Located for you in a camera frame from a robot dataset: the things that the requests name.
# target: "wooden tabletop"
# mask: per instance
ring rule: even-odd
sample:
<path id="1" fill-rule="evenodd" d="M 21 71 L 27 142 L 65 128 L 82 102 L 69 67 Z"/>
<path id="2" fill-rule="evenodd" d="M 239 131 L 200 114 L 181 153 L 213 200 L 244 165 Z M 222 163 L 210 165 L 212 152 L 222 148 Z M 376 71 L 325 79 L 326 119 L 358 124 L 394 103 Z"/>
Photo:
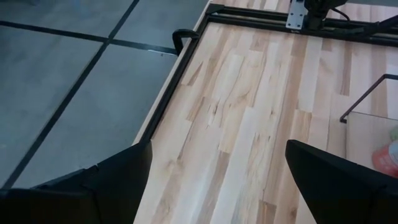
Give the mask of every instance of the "wooden tabletop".
<path id="1" fill-rule="evenodd" d="M 289 5 L 214 2 L 278 11 Z M 341 10 L 361 21 L 398 14 L 354 4 Z M 338 118 L 382 74 L 398 74 L 397 58 L 392 47 L 209 24 L 152 140 L 135 223 L 315 223 L 285 162 L 286 141 L 345 157 L 346 126 Z M 397 94 L 398 82 L 383 83 L 358 111 L 397 118 Z"/>

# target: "gray concrete floor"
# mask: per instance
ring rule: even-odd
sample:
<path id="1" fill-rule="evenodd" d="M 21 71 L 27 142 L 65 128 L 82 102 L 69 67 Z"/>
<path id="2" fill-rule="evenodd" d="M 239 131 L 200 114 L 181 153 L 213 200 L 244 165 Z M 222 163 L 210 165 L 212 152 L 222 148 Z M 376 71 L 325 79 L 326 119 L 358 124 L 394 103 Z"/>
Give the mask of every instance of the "gray concrete floor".
<path id="1" fill-rule="evenodd" d="M 395 0 L 352 0 L 398 6 Z M 0 0 L 0 20 L 107 37 L 132 0 Z M 172 47 L 207 0 L 140 0 L 116 38 Z M 0 186 L 100 43 L 0 27 Z M 129 147 L 176 56 L 110 45 L 14 187 L 32 187 Z"/>

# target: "metal plate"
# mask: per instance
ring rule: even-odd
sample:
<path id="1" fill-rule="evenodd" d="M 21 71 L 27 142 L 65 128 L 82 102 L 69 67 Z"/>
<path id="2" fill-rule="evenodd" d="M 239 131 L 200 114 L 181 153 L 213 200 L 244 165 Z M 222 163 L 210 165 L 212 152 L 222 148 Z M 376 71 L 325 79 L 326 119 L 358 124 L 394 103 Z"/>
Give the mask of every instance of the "metal plate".
<path id="1" fill-rule="evenodd" d="M 307 10 L 304 7 L 304 0 L 293 0 L 290 4 L 286 28 L 300 30 L 303 27 L 304 16 L 306 13 Z"/>

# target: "floor tile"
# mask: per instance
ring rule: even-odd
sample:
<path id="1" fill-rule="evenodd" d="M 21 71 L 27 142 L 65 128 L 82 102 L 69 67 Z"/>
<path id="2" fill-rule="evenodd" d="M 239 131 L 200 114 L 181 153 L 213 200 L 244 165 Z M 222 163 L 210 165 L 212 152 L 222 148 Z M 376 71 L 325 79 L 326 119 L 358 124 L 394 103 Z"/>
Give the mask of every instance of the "floor tile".
<path id="1" fill-rule="evenodd" d="M 129 147 L 176 59 L 110 45 L 14 187 L 41 184 Z"/>
<path id="2" fill-rule="evenodd" d="M 133 0 L 0 0 L 0 20 L 107 37 Z"/>
<path id="3" fill-rule="evenodd" d="M 0 185 L 100 44 L 0 27 Z"/>
<path id="4" fill-rule="evenodd" d="M 141 0 L 116 35 L 162 47 L 174 47 L 176 29 L 192 29 L 208 0 Z"/>

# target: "black cable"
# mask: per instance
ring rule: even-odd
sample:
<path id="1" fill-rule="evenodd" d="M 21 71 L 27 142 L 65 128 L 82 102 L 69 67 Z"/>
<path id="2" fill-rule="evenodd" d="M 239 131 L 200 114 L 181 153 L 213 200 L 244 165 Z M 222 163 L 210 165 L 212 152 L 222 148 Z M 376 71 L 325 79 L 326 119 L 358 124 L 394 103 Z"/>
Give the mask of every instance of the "black cable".
<path id="1" fill-rule="evenodd" d="M 333 8 L 333 9 L 331 9 L 331 10 L 337 12 L 337 13 L 340 14 L 340 15 L 342 15 L 344 18 L 347 19 L 348 22 L 351 21 L 351 19 L 349 19 L 349 17 L 347 16 L 347 14 L 341 12 L 340 10 L 338 10 L 338 9 L 336 9 L 336 8 Z"/>

